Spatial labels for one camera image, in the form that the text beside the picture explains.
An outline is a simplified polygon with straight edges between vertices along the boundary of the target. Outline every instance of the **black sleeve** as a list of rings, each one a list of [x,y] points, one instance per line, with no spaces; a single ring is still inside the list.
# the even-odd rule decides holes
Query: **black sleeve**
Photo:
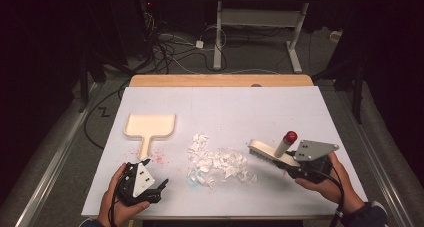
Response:
[[[104,227],[104,226],[100,224],[100,222],[97,220],[86,219],[84,222],[81,223],[79,227]]]
[[[380,203],[366,202],[364,207],[344,215],[340,221],[346,227],[384,227],[387,226],[387,213]]]

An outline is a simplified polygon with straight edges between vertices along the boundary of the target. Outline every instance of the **wooden paddle handle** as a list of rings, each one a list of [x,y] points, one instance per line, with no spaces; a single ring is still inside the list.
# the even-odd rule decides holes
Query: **wooden paddle handle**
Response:
[[[150,149],[150,141],[152,140],[152,136],[143,137],[141,140],[140,150],[138,152],[138,158],[140,160],[144,160],[149,156]]]

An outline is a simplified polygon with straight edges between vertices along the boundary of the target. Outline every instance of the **human hand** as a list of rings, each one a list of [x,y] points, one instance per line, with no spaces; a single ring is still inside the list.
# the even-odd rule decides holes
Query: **human hand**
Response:
[[[112,179],[110,180],[109,188],[103,195],[102,203],[100,206],[100,212],[97,220],[105,227],[111,226],[109,222],[109,209],[111,207],[115,186],[118,184],[119,178],[124,173],[124,170],[125,163],[123,163],[121,167],[119,167],[119,169],[115,172]],[[138,203],[133,206],[126,206],[121,201],[118,201],[114,206],[114,219],[116,226],[122,225],[126,220],[147,209],[149,206],[150,203],[147,201]]]
[[[328,154],[328,158],[333,164],[334,169],[337,171],[340,182],[344,190],[344,204],[343,204],[343,212],[346,214],[353,213],[354,211],[360,209],[364,206],[364,202],[361,198],[356,194],[355,190],[352,187],[352,184],[349,179],[349,175],[344,168],[343,164],[339,162],[337,156],[334,152]],[[337,177],[336,171],[334,169],[331,170],[330,176],[335,180],[339,180]],[[319,192],[324,198],[334,202],[340,203],[341,193],[337,185],[335,185],[331,180],[326,179],[319,184],[315,184],[306,179],[296,178],[295,182],[302,186],[305,189],[313,190]]]

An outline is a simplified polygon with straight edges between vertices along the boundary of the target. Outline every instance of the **white surface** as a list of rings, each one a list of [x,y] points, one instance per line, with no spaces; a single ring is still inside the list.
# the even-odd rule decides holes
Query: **white surface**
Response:
[[[176,114],[173,134],[152,142],[146,166],[156,183],[169,178],[162,200],[142,212],[140,218],[270,217],[303,218],[332,215],[336,205],[320,194],[305,190],[272,164],[249,155],[250,139],[277,147],[289,130],[298,141],[308,139],[340,146],[336,151],[351,176],[359,196],[366,200],[352,163],[317,87],[133,87],[125,90],[121,106],[82,215],[96,216],[110,178],[123,162],[138,161],[139,141],[124,134],[128,114]],[[229,178],[213,188],[194,184],[187,149],[195,133],[209,136],[206,149],[232,148],[248,157],[248,171],[258,181]]]

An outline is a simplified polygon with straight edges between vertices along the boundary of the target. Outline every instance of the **dark background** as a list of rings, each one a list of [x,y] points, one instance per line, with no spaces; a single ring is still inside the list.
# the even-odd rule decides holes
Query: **dark background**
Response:
[[[349,23],[329,68],[337,68],[346,59],[363,60],[359,62],[365,68],[364,77],[375,104],[422,184],[424,21],[419,1],[388,0],[385,4],[356,6],[313,3],[304,28],[314,31],[325,26],[339,30]],[[185,25],[193,32],[202,31],[205,22],[214,21],[212,2],[152,3],[161,19]],[[139,16],[132,4],[127,3],[122,9],[124,2],[111,4],[102,0],[93,2],[89,9],[85,2],[77,0],[0,0],[0,168],[6,173],[0,185],[0,203],[72,101],[71,88],[78,80],[82,53],[94,50],[125,64],[125,56],[137,54],[132,50],[145,48],[143,26],[137,22]],[[271,8],[279,7],[282,6],[271,5]],[[108,37],[99,34],[93,19]],[[134,22],[134,29],[119,30],[119,23],[129,19]],[[130,37],[128,31],[137,35]],[[90,66],[101,64],[90,58],[87,61]],[[350,84],[356,76],[355,70],[355,65],[348,66],[328,78]],[[342,89],[349,84],[341,85]]]

